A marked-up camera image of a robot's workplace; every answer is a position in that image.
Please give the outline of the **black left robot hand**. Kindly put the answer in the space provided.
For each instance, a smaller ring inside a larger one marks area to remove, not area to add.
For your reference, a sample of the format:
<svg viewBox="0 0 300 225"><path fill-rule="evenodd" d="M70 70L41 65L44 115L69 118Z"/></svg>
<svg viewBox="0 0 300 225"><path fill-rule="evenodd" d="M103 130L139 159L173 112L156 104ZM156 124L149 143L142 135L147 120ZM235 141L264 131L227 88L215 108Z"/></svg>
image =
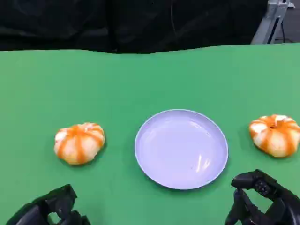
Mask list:
<svg viewBox="0 0 300 225"><path fill-rule="evenodd" d="M89 225L87 216L73 210L77 195L71 184L50 191L22 206L7 225L53 225L51 213L60 218L59 225Z"/></svg>

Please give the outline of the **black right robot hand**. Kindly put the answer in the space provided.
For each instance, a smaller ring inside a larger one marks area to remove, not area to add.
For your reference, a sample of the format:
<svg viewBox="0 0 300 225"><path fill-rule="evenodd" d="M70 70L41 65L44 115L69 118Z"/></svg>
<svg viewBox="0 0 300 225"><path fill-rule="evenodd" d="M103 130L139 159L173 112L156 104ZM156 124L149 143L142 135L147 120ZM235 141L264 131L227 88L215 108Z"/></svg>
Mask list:
<svg viewBox="0 0 300 225"><path fill-rule="evenodd" d="M236 175L225 225L298 225L300 192L255 169Z"/></svg>

